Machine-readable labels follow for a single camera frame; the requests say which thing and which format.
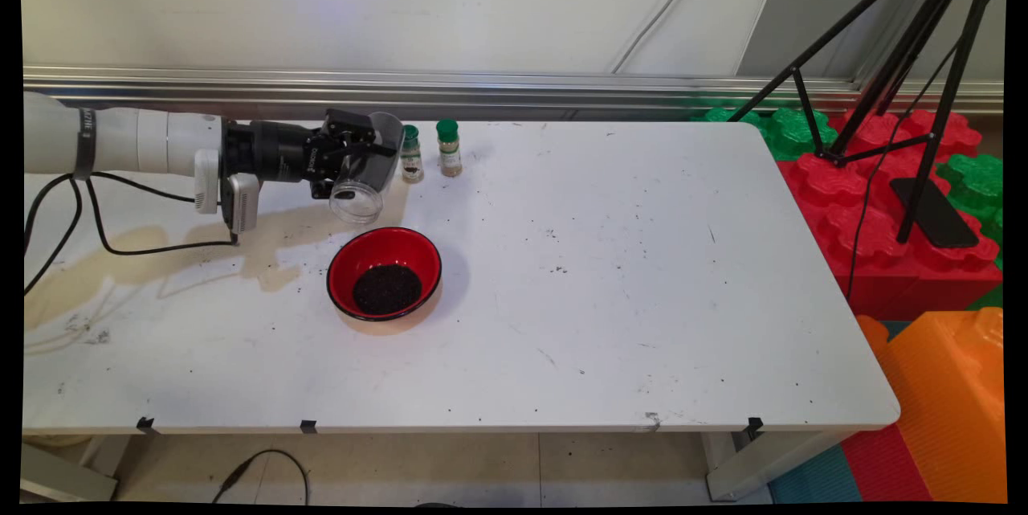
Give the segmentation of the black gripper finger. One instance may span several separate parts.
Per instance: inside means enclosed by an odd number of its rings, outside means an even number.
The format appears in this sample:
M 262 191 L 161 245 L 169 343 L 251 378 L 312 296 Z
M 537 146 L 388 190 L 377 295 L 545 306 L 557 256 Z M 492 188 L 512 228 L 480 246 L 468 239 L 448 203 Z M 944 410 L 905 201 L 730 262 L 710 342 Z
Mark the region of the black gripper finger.
M 329 145 L 320 149 L 323 162 L 357 162 L 399 153 L 399 120 L 386 112 L 357 115 L 330 108 L 320 133 L 329 138 Z
M 356 197 L 357 180 L 347 174 L 309 178 L 313 199 L 348 201 Z

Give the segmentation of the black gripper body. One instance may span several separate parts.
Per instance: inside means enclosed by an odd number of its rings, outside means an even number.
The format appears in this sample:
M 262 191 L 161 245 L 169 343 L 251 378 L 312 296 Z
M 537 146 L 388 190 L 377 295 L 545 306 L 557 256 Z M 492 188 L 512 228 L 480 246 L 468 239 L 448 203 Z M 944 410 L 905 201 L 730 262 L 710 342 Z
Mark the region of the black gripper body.
M 250 174 L 261 182 L 328 181 L 331 170 L 324 164 L 328 149 L 328 137 L 320 128 L 225 121 L 221 127 L 221 178 Z

